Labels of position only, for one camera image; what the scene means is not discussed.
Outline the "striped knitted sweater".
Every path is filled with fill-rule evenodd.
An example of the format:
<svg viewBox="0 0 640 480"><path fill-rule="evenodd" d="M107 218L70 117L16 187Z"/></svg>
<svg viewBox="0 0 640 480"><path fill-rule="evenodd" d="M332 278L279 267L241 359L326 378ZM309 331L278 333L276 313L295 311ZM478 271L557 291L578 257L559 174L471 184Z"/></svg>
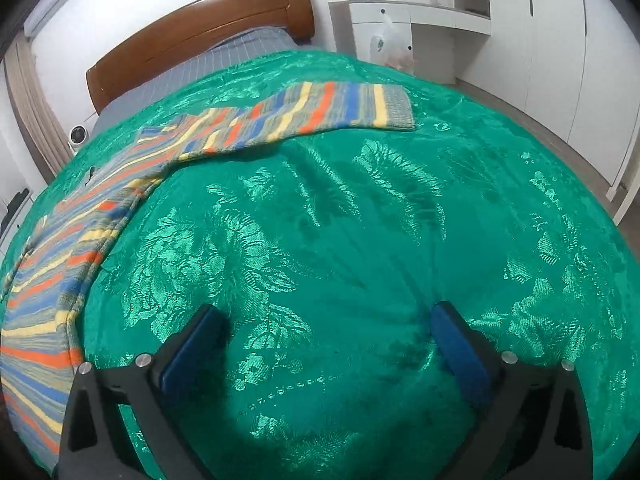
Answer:
<svg viewBox="0 0 640 480"><path fill-rule="evenodd" d="M70 388L84 359L76 318L117 237L171 170L303 134L413 126L401 86L304 81L252 107L211 107L140 129L88 183L38 221L6 276L1 390L12 429L28 452L47 470L58 461Z"/></svg>

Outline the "white drawer cabinet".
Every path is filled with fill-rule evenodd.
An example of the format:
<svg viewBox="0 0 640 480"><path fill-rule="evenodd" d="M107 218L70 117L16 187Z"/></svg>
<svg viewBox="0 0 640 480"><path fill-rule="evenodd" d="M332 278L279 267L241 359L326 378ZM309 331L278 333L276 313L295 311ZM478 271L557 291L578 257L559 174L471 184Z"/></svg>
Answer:
<svg viewBox="0 0 640 480"><path fill-rule="evenodd" d="M24 223L33 204L34 193L30 188L23 188L6 205L6 213L1 218L1 258L6 255L11 240Z"/></svg>

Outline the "green floral bedspread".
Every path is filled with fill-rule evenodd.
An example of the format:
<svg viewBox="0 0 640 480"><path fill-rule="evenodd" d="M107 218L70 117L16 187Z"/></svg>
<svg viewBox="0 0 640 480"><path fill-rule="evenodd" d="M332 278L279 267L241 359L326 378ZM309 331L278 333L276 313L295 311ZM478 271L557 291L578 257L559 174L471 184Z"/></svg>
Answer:
<svg viewBox="0 0 640 480"><path fill-rule="evenodd" d="M478 416L428 324L447 300L496 349L575 364L593 477L610 478L639 434L637 259L529 132L396 70L280 52L145 107L37 198L1 292L38 221L140 129L304 81L401 86L414 126L303 134L175 167L100 265L75 321L81 363L128 365L211 304L230 325L224 353L171 415L216 477L431 479Z"/></svg>

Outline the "beige curtain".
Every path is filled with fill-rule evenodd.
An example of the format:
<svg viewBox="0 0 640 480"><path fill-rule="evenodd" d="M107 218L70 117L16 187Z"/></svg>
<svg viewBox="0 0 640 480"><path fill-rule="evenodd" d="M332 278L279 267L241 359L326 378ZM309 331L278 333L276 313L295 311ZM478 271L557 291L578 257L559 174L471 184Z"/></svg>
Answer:
<svg viewBox="0 0 640 480"><path fill-rule="evenodd" d="M9 98L37 169L51 183L72 158L67 136L43 94L34 57L20 30L3 58Z"/></svg>

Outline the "grey striped mattress sheet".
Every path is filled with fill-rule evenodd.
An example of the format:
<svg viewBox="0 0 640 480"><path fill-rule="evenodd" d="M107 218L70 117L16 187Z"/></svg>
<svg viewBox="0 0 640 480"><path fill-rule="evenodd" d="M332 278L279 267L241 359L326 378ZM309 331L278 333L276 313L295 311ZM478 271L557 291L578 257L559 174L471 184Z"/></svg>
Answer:
<svg viewBox="0 0 640 480"><path fill-rule="evenodd" d="M97 136L145 107L213 72L253 58L289 50L320 50L320 47L310 42L296 44L283 28L266 26L240 32L125 92L102 110L91 134Z"/></svg>

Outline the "white wardrobe doors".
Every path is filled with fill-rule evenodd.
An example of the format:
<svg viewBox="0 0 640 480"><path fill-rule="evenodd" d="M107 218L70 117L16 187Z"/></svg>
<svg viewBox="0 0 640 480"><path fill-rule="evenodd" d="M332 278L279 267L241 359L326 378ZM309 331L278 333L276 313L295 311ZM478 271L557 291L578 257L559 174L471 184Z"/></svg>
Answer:
<svg viewBox="0 0 640 480"><path fill-rule="evenodd" d="M487 36L456 40L456 75L525 113L620 184L639 133L639 45L610 0L454 0Z"/></svg>

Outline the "plastic bag on desk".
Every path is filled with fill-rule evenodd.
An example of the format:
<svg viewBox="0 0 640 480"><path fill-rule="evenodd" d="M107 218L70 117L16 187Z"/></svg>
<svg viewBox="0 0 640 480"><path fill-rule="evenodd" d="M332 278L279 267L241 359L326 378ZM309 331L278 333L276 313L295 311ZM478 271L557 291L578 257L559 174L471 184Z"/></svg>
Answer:
<svg viewBox="0 0 640 480"><path fill-rule="evenodd" d="M388 14L382 15L380 27L370 40L370 62L413 75L414 61L411 40L407 39Z"/></svg>

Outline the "brown wooden headboard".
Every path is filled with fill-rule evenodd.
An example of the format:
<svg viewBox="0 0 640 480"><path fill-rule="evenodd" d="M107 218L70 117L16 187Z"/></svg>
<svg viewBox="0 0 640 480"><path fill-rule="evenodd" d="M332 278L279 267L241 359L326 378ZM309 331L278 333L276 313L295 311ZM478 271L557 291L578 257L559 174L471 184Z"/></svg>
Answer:
<svg viewBox="0 0 640 480"><path fill-rule="evenodd" d="M273 26L298 42L314 36L311 0L196 0L145 26L86 73L99 113L126 92L240 32Z"/></svg>

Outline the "white desk with shelves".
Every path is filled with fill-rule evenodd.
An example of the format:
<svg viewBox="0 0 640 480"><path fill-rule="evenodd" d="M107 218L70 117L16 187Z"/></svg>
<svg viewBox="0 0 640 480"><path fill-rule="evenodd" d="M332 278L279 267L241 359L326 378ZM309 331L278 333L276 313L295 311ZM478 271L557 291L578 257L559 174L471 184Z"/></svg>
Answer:
<svg viewBox="0 0 640 480"><path fill-rule="evenodd" d="M491 36L490 0L452 0L451 6L393 0L344 0L329 4L336 50L370 62L372 35L388 14L411 40L414 76L454 84L456 38Z"/></svg>

